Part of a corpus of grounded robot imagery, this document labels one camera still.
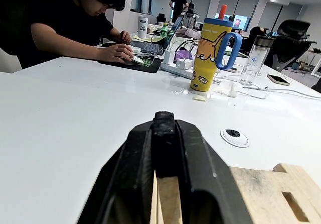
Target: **blue handle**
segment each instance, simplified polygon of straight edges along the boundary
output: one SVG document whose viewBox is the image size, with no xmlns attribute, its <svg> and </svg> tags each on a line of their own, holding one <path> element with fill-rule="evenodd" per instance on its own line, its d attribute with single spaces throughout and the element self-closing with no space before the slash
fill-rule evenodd
<svg viewBox="0 0 321 224">
<path fill-rule="evenodd" d="M 229 40 L 232 37 L 234 37 L 235 43 L 234 43 L 234 46 L 233 46 L 233 50 L 231 52 L 230 59 L 227 62 L 227 65 L 224 66 L 222 64 L 223 56 L 225 54 L 225 49 L 227 47 L 227 44 L 229 43 Z M 241 37 L 240 34 L 236 34 L 234 32 L 226 34 L 224 36 L 224 38 L 222 39 L 221 46 L 220 46 L 219 52 L 218 52 L 216 60 L 215 60 L 215 64 L 216 64 L 217 68 L 220 69 L 220 70 L 226 70 L 226 69 L 230 69 L 231 67 L 233 67 L 234 62 L 235 62 L 235 60 L 236 60 L 236 58 L 237 58 L 237 56 L 239 54 L 241 45 L 242 45 L 242 37 Z"/>
</svg>

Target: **laptop keyboard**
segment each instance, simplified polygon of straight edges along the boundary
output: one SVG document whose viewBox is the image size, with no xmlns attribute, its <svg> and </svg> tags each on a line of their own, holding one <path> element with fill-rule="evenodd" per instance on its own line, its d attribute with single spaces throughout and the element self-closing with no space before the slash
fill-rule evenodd
<svg viewBox="0 0 321 224">
<path fill-rule="evenodd" d="M 155 52 L 155 53 L 157 53 L 158 50 L 159 50 L 159 45 L 154 44 L 154 43 L 147 43 L 147 44 L 144 46 L 144 49 L 143 49 L 143 51 Z"/>
</svg>

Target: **hand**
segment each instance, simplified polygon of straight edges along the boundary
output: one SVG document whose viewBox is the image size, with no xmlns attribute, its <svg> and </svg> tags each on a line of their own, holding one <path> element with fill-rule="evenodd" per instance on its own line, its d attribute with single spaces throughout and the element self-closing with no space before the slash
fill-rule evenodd
<svg viewBox="0 0 321 224">
<path fill-rule="evenodd" d="M 119 34 L 119 38 L 120 38 L 121 42 L 123 42 L 123 43 L 126 43 L 126 44 L 131 43 L 131 37 L 127 31 L 122 31 Z"/>
<path fill-rule="evenodd" d="M 134 57 L 132 49 L 126 44 L 117 44 L 106 48 L 97 48 L 97 60 L 104 62 L 131 62 Z"/>
</svg>

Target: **green bottle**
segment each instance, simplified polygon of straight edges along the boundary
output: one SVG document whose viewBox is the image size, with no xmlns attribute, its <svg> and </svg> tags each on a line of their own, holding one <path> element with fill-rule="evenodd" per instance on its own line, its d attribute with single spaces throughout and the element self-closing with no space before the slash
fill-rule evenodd
<svg viewBox="0 0 321 224">
<path fill-rule="evenodd" d="M 162 29 L 160 30 L 160 36 L 167 37 L 167 24 L 166 23 L 164 23 Z"/>
</svg>

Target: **smartphone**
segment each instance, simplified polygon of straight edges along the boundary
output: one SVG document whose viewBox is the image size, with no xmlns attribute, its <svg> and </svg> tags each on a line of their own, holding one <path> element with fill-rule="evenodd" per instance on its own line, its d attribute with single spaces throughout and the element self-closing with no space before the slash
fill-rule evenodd
<svg viewBox="0 0 321 224">
<path fill-rule="evenodd" d="M 227 70 L 225 70 L 225 71 L 227 71 L 227 72 L 237 72 L 237 69 L 235 68 L 235 67 L 232 67 L 232 68 L 230 68 L 230 69 L 227 69 Z"/>
<path fill-rule="evenodd" d="M 290 86 L 290 83 L 288 83 L 287 81 L 285 81 L 283 78 L 279 77 L 279 76 L 274 76 L 274 75 L 270 75 L 267 74 L 266 75 L 272 82 L 276 83 L 276 84 L 281 84 L 281 85 L 285 85 L 285 86 Z"/>
</svg>

